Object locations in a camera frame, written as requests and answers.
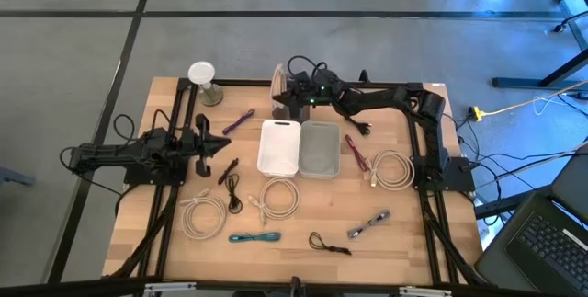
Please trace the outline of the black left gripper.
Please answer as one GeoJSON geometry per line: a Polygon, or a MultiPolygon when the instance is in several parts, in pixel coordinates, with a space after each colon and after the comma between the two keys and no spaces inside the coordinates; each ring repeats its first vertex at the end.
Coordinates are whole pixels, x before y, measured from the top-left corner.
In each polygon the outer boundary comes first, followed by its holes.
{"type": "Polygon", "coordinates": [[[209,137],[209,120],[202,113],[196,115],[195,125],[198,131],[194,131],[191,127],[183,128],[183,156],[197,156],[196,173],[201,177],[209,177],[211,169],[207,164],[207,158],[214,157],[232,140],[214,135],[209,137]],[[212,150],[210,150],[211,143],[217,144],[212,150]]]}

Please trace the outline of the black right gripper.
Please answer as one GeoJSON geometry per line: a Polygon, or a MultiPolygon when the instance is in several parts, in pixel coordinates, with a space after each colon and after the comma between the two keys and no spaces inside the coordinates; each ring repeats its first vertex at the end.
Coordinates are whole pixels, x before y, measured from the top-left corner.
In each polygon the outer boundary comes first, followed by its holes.
{"type": "Polygon", "coordinates": [[[278,101],[284,107],[295,106],[295,100],[291,100],[295,98],[302,105],[327,106],[341,93],[341,82],[330,71],[315,74],[300,72],[289,78],[288,89],[292,95],[278,94],[272,99],[286,100],[278,101]]]}

